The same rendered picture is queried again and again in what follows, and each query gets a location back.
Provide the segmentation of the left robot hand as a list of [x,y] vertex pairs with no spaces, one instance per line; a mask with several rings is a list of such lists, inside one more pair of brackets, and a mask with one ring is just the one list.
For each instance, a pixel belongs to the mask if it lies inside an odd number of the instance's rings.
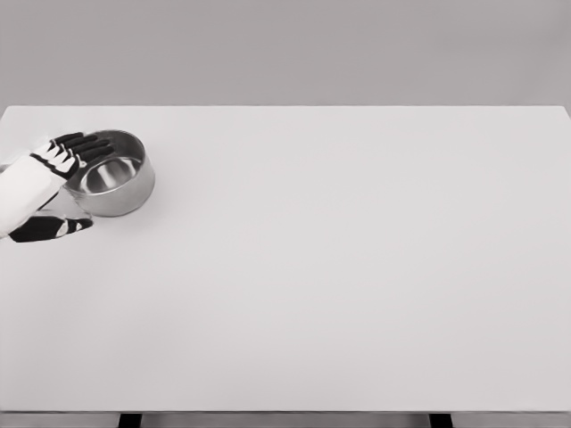
[[55,240],[94,225],[89,214],[46,209],[88,163],[115,153],[110,139],[75,132],[57,136],[19,156],[0,173],[0,240]]

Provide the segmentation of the silver metal pot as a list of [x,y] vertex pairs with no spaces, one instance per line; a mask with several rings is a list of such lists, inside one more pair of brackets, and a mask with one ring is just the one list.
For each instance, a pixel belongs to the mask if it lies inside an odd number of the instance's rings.
[[80,168],[64,189],[78,206],[97,217],[119,217],[140,208],[153,192],[155,174],[139,138],[124,130],[98,130],[114,153]]

